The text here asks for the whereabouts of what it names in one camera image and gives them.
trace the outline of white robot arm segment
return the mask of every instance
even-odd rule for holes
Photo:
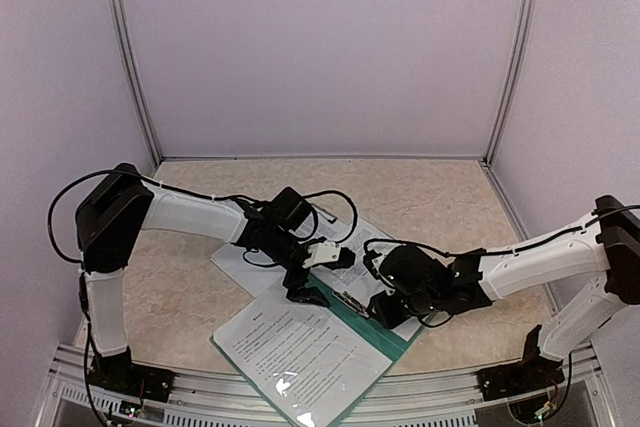
[[[484,256],[480,259],[482,279],[480,287],[492,301],[504,299],[522,289],[552,282],[572,275],[609,270],[604,247],[596,238],[600,235],[597,222],[577,232],[561,235],[557,239],[531,250],[515,253],[572,227],[585,226],[594,216],[587,214],[577,222],[515,245],[492,251],[514,251],[513,254]]]
[[[236,242],[247,225],[244,212],[233,201],[198,199],[144,185],[153,193],[153,200],[142,230],[170,230]]]

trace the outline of white component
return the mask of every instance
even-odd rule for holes
[[[567,227],[584,226],[593,218],[593,215],[587,214]],[[515,251],[515,249],[548,238],[565,228],[519,244],[491,250]],[[600,224],[596,222],[587,229],[564,234],[531,250],[482,257],[479,267],[483,274],[482,280],[479,282],[480,287],[489,299],[497,300],[534,285],[572,275],[608,270],[609,262],[604,247],[596,242],[598,234],[600,234]]]
[[[145,184],[154,194],[143,230],[171,230],[235,242],[247,224],[234,202],[198,199]]]
[[[627,304],[605,292],[607,274],[594,277],[556,317],[540,331],[538,346],[545,359],[561,361],[592,332]]]
[[[305,269],[310,269],[316,265],[336,262],[340,257],[340,246],[330,241],[312,244],[307,248],[307,251],[311,256],[302,264]]]
[[[127,350],[122,301],[123,269],[109,274],[84,274],[89,298],[92,337],[98,353],[103,356],[121,354]]]

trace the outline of aluminum frame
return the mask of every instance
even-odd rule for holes
[[[62,401],[88,407],[84,393],[83,351],[60,345],[49,369],[41,392],[41,408],[37,411],[35,427],[52,427]],[[410,425],[475,425],[475,410],[502,405],[506,399],[484,402],[478,386],[478,368],[456,369],[427,374],[410,374],[382,378],[362,402],[344,420],[351,427],[391,427]],[[235,374],[208,373],[186,369],[176,372],[173,391],[167,404],[147,401],[145,406],[158,419],[145,425],[199,426],[252,425],[281,427],[288,425],[253,388]],[[616,427],[608,408],[606,384],[600,365],[590,344],[574,351],[574,381],[587,383],[591,404],[600,427]],[[92,388],[97,405],[113,407],[117,411],[123,400],[136,399]],[[513,397],[509,402],[531,394]]]
[[[522,63],[524,61],[524,55],[527,48],[529,31],[531,30],[535,1],[536,0],[522,0],[520,4],[518,26],[516,28],[516,37],[511,51],[511,58],[509,60],[507,78],[502,88],[498,114],[496,116],[491,137],[489,139],[489,145],[484,156],[484,161],[489,168],[491,168],[495,161],[496,154],[500,147],[500,142],[502,141],[504,130],[507,125],[511,105],[513,104],[513,97],[518,85],[518,77],[522,70]]]
[[[140,75],[138,73],[138,67],[133,47],[131,45],[131,38],[129,36],[129,29],[127,27],[124,0],[109,0],[109,4],[111,6],[111,15],[113,17],[116,38],[118,40],[118,46],[122,57],[122,65],[127,77],[127,83],[131,90],[131,96],[133,97],[136,116],[138,117],[138,122],[142,129],[142,134],[144,136],[149,155],[151,156],[153,167],[157,169],[164,160],[164,157],[162,155],[162,149],[160,148],[158,135],[153,127],[153,121],[151,120],[151,114],[147,107],[147,101],[145,100],[144,92],[142,90],[142,84],[140,83]]]

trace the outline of document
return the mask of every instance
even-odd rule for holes
[[[213,342],[300,427],[327,427],[392,365],[328,309],[292,306],[279,283],[217,329]]]

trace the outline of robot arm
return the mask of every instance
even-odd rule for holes
[[[355,261],[353,252],[334,242],[293,234],[314,212],[290,187],[269,202],[244,196],[216,199],[151,185],[129,164],[119,165],[116,172],[76,211],[83,266],[80,297],[96,354],[92,384],[129,395],[145,385],[145,396],[159,401],[166,401],[170,392],[170,371],[131,362],[124,328],[123,272],[141,230],[203,235],[260,250],[285,268],[283,285],[293,302],[328,306],[319,289],[305,286],[310,268],[348,268]]]
[[[489,307],[515,292],[577,274],[593,275],[553,319],[527,336],[520,362],[479,373],[485,400],[518,395],[564,380],[568,354],[628,305],[640,304],[640,220],[615,198],[550,234],[500,249],[478,249],[448,266],[419,244],[386,254],[368,250],[365,265],[387,289],[371,299],[369,312],[387,328],[436,311],[457,315]]]

